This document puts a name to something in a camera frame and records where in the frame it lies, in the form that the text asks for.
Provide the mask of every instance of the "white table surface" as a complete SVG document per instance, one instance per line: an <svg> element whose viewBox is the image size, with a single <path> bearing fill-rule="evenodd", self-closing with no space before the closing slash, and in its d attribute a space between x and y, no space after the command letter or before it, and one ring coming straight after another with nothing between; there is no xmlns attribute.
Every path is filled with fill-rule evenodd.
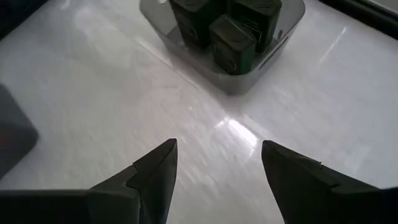
<svg viewBox="0 0 398 224"><path fill-rule="evenodd" d="M377 187L398 185L398 42L315 0L244 96L163 46L138 0L52 0L0 42L0 81L40 133L0 189L89 188L178 139L169 223L283 223L271 139Z"/></svg>

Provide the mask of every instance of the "gray plastic container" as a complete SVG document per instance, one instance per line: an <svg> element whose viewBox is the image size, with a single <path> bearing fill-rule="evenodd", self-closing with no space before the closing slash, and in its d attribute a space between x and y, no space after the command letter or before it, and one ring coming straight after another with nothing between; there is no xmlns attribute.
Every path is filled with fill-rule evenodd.
<svg viewBox="0 0 398 224"><path fill-rule="evenodd" d="M140 10L158 33L165 46L184 58L210 82L229 95L247 92L262 74L279 58L305 12L302 0L281 0L282 9L274 33L274 39L265 53L256 55L252 70L244 75L228 75L213 61L211 48L198 50L185 45L178 29L173 10L168 1L141 0Z"/></svg>

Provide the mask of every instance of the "dark green box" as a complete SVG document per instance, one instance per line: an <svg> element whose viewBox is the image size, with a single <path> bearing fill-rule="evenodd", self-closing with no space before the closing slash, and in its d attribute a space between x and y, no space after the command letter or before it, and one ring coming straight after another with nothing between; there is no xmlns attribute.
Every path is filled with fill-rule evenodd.
<svg viewBox="0 0 398 224"><path fill-rule="evenodd" d="M170 0L185 42L201 49L210 45L209 25L220 16L219 0Z"/></svg>
<svg viewBox="0 0 398 224"><path fill-rule="evenodd" d="M231 75L250 72L256 48L256 39L250 30L223 15L211 24L210 38L216 64Z"/></svg>
<svg viewBox="0 0 398 224"><path fill-rule="evenodd" d="M232 17L256 37L256 52L264 53L271 43L281 8L280 0L235 0L231 6Z"/></svg>

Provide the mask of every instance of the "translucent plastic bin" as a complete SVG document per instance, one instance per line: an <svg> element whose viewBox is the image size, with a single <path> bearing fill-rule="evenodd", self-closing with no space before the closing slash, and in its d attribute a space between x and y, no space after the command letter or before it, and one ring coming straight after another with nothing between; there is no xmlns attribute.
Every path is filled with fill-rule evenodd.
<svg viewBox="0 0 398 224"><path fill-rule="evenodd" d="M278 59L305 12L302 0L281 0L282 9L274 40L262 55L257 54L252 70L244 75L228 75L213 61L211 47L197 50L185 45L169 1L141 0L140 10L162 39L165 46L195 67L204 77L229 95L247 92Z"/></svg>

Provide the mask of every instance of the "white countertop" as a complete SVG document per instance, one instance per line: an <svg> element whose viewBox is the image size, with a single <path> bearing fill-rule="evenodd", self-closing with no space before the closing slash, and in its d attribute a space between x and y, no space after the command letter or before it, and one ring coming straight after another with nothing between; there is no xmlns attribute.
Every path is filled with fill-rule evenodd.
<svg viewBox="0 0 398 224"><path fill-rule="evenodd" d="M283 223L270 139L398 185L398 42L315 0L279 61L230 97L168 52L138 0L53 0L0 41L0 81L40 133L0 189L89 188L178 139L169 223Z"/></svg>

